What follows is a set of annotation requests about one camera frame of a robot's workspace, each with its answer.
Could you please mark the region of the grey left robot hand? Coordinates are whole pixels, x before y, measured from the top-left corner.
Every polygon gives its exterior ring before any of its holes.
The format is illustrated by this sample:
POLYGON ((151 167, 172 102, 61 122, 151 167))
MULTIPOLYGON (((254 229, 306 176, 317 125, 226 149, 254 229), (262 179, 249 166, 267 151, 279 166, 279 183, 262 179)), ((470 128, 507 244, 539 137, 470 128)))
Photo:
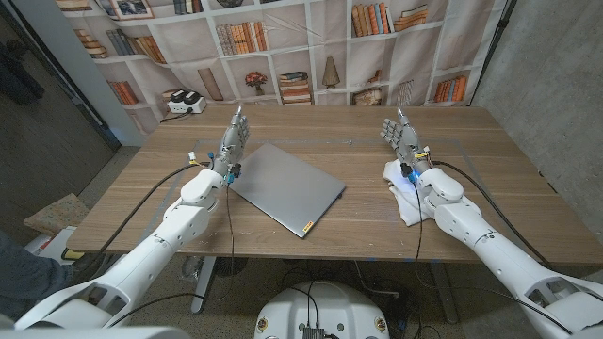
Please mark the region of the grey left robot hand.
POLYGON ((242 114, 242 107, 239 106, 214 155, 212 170, 222 176, 226 175, 242 158, 249 134, 247 117, 242 114))

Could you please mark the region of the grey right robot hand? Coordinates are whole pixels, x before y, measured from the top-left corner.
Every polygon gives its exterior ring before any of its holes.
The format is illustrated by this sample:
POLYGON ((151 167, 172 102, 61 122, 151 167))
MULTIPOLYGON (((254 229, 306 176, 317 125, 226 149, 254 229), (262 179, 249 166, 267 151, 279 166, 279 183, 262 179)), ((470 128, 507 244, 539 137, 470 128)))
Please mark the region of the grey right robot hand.
POLYGON ((403 177, 412 174, 420 176, 432 168, 429 152, 421 145, 418 134, 411 125, 402 106, 397 108, 398 121, 385 119, 382 124, 380 136, 393 149, 400 162, 400 171, 403 177))

